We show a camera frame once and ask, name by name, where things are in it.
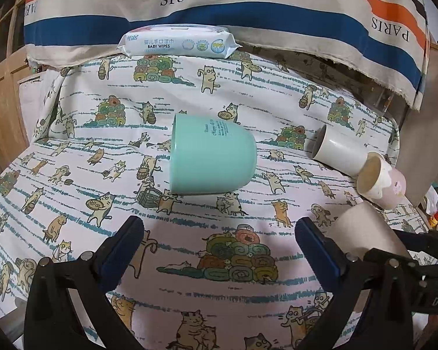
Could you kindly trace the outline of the wooden door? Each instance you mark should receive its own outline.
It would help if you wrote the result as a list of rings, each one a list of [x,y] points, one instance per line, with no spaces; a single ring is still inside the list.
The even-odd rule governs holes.
[[[5,0],[0,7],[0,169],[28,147],[22,121],[19,81],[31,75],[24,47],[26,0]]]

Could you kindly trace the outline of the cat print bed sheet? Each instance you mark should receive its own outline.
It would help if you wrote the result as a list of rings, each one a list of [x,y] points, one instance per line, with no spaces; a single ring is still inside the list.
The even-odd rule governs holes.
[[[361,202],[311,158],[323,125],[396,162],[399,130],[349,93],[245,52],[96,59],[53,76],[31,144],[0,175],[0,318],[38,261],[95,250],[132,215],[145,237],[107,297],[146,349],[294,349],[328,305],[293,233],[326,231]],[[209,196],[171,190],[178,114],[257,143],[250,183]]]

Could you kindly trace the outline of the wooden cabinet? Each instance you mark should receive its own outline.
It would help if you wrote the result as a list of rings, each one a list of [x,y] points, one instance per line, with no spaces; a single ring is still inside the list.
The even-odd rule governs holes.
[[[398,169],[407,180],[406,196],[418,205],[438,184],[438,45],[430,46],[426,88],[419,111],[409,111],[400,131]]]

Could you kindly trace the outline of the beige square cup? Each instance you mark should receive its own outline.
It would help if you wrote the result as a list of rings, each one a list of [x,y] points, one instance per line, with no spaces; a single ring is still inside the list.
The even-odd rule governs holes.
[[[332,239],[343,253],[351,253],[360,259],[373,248],[411,258],[396,233],[368,202],[348,209],[324,235]]]

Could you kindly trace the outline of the white cylindrical cup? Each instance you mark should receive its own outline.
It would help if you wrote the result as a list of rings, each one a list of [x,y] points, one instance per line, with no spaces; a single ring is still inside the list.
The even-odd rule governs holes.
[[[312,149],[312,159],[353,178],[373,156],[375,152],[369,152],[358,140],[341,134],[327,124],[318,131]]]

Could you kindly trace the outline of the striped Paris cloth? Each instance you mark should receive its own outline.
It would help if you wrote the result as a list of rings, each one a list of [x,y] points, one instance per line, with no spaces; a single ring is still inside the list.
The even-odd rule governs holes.
[[[404,98],[423,100],[429,32],[423,0],[26,0],[34,62],[66,67],[114,52],[131,29],[223,26],[251,46],[343,64]]]

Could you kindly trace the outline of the baby wipes pack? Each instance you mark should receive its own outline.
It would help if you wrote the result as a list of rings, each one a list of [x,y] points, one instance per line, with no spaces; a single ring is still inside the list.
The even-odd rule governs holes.
[[[119,41],[127,56],[177,55],[227,59],[240,45],[228,29],[201,24],[155,24],[133,29]]]

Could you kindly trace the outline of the pink and cream cup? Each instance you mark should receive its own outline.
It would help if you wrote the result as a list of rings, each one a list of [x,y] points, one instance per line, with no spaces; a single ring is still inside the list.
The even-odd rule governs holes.
[[[407,182],[404,175],[385,158],[369,152],[356,182],[357,192],[381,209],[394,209],[405,197]]]

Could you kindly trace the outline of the mint green cup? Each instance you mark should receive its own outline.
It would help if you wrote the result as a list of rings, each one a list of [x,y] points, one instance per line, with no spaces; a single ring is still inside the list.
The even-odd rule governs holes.
[[[175,115],[169,162],[172,193],[238,190],[250,183],[256,164],[256,140],[248,130],[220,118]]]

